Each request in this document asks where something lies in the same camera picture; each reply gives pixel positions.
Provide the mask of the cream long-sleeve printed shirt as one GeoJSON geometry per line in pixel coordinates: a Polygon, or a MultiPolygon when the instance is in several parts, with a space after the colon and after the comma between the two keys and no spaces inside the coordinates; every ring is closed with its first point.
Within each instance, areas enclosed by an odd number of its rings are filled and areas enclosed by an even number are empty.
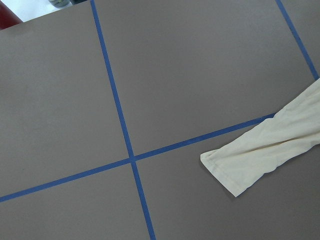
{"type": "Polygon", "coordinates": [[[235,197],[264,174],[320,143],[320,81],[223,147],[200,155],[207,170],[235,197]]]}

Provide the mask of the red fire extinguisher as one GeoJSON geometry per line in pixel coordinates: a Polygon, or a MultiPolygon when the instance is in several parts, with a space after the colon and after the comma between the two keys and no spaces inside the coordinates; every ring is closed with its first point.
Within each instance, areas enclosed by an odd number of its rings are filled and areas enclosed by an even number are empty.
{"type": "Polygon", "coordinates": [[[23,21],[3,2],[0,2],[0,30],[21,24],[23,21]]]}

